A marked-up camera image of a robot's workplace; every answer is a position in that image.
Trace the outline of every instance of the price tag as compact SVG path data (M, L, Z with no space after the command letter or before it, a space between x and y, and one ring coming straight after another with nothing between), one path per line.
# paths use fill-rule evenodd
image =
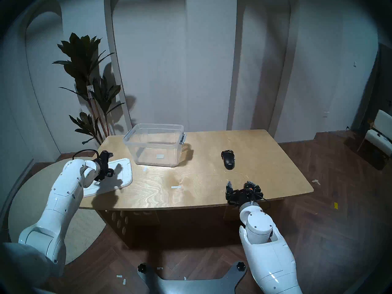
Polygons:
M91 92L94 91L94 86L93 85L87 85L87 94L89 96L89 99L92 99L92 94Z

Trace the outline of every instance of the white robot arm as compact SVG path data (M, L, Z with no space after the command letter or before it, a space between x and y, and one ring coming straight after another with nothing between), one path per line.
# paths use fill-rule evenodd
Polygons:
M233 191L230 182L226 188L228 201L240 205L239 217L245 228L239 227L239 237L252 276L265 294L302 294L290 248L272 218L254 202L260 193L258 185L249 181L243 190Z
M112 156L112 153L102 151L93 161L68 161L52 186L41 218L20 233L18 244L6 245L20 270L34 285L41 284L50 275L59 277L63 274L64 238L83 199L83 188L89 187L94 180L113 176L114 171L108 168Z

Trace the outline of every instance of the plastic storage box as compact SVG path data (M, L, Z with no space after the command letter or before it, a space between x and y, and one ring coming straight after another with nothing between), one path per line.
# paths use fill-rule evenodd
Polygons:
M136 164L175 167L184 139L182 125L140 123L125 135L123 141Z

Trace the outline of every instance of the computer mouse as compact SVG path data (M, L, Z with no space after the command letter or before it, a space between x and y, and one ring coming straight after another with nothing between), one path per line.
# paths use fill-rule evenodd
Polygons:
M234 168L234 152L231 149L223 151L221 153L221 157L223 159L223 163L226 169L233 169Z

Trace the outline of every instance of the white chair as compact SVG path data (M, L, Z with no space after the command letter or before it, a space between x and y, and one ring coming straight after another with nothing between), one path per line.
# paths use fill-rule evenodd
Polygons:
M360 150L365 139L390 157L392 155L392 116L379 110L373 126L367 131L366 136L357 151Z

